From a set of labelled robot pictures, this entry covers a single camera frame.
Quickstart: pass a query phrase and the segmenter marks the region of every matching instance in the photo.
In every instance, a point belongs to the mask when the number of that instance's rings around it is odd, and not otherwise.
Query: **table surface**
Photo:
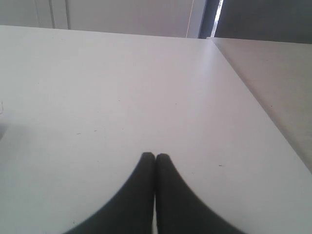
[[[0,232],[60,234],[168,153],[247,233],[312,230],[312,175],[211,40],[0,26]]]
[[[312,172],[312,45],[213,41]]]

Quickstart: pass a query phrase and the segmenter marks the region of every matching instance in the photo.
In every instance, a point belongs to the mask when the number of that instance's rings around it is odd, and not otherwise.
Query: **white desk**
[[[0,233],[77,225],[144,151],[247,233],[311,233],[310,172],[211,40],[1,26],[0,51]]]
[[[213,41],[312,172],[312,45]]]

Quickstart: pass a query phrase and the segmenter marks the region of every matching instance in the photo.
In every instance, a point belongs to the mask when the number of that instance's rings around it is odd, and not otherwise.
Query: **white table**
[[[144,151],[247,233],[311,233],[310,172],[211,40],[1,26],[0,51],[0,233],[72,228]]]
[[[312,45],[213,41],[312,172]]]

